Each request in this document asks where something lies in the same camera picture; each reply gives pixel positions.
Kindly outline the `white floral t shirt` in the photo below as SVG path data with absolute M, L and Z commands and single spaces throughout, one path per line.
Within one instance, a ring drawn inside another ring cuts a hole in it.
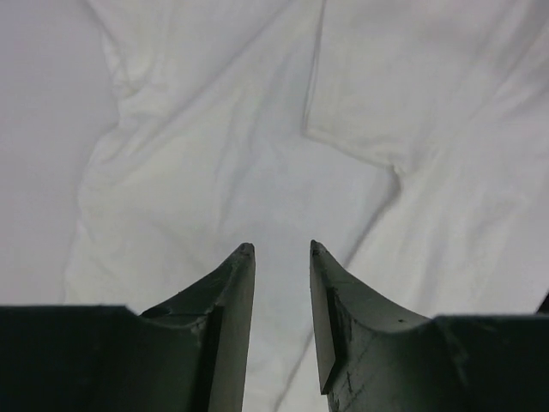
M 324 411 L 309 244 L 426 316 L 548 292 L 545 1 L 4 1 L 1 301 L 256 248 L 247 411 Z

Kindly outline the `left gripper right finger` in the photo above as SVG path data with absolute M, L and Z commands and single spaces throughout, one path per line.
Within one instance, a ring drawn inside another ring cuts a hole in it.
M 547 410 L 546 312 L 426 318 L 348 273 L 317 241 L 310 287 L 330 410 Z

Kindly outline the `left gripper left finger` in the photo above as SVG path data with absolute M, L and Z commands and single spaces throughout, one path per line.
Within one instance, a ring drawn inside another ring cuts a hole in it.
M 4 411 L 239 411 L 255 250 L 142 313 L 124 306 L 5 306 Z

